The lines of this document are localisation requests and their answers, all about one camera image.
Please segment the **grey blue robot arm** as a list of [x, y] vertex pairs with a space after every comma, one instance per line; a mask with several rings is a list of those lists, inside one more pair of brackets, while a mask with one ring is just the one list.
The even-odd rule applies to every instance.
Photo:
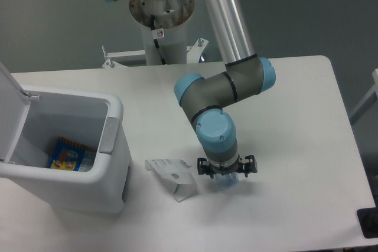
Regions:
[[[240, 157], [236, 126], [224, 108], [271, 88], [275, 69], [255, 53], [238, 0], [204, 3], [226, 69], [209, 78], [186, 74], [174, 93], [206, 154], [197, 160], [198, 173], [248, 175], [257, 171], [256, 159]], [[147, 64], [187, 61], [184, 26], [194, 12], [194, 0], [129, 0], [129, 10], [141, 27]]]

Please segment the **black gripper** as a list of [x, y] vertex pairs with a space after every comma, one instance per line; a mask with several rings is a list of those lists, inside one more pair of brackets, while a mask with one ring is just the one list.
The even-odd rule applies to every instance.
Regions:
[[216, 166], [211, 164], [206, 158], [198, 158], [197, 172], [199, 175], [207, 175], [211, 179], [214, 178], [215, 174], [226, 175], [232, 173], [244, 174], [247, 178], [249, 174], [258, 172], [258, 166], [254, 155], [239, 158], [238, 161], [230, 166]]

